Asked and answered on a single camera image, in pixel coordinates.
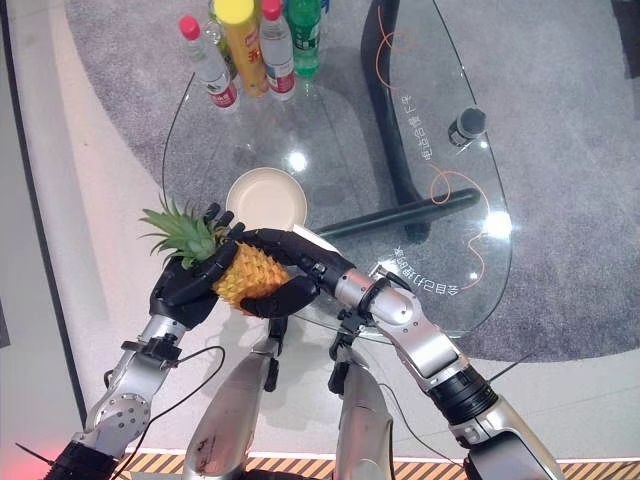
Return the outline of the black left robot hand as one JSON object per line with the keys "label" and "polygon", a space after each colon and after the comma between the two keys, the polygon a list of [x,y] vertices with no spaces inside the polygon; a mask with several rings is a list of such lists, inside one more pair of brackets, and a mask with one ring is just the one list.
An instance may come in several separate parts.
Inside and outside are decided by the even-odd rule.
{"label": "black left robot hand", "polygon": [[211,313],[219,295],[214,284],[231,268],[239,250],[242,224],[231,227],[234,214],[218,203],[202,215],[165,202],[160,212],[145,209],[141,221],[159,241],[152,250],[166,255],[163,271],[149,299],[150,313],[163,315],[191,330]]}

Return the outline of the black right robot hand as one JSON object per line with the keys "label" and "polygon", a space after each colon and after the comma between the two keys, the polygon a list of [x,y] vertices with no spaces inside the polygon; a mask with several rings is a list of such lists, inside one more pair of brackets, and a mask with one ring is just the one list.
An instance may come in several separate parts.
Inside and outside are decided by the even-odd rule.
{"label": "black right robot hand", "polygon": [[296,266],[303,272],[267,296],[241,300],[242,309],[259,318],[293,315],[311,304],[322,290],[333,296],[338,281],[355,268],[339,253],[291,231],[261,228],[244,232],[241,240],[280,264]]}

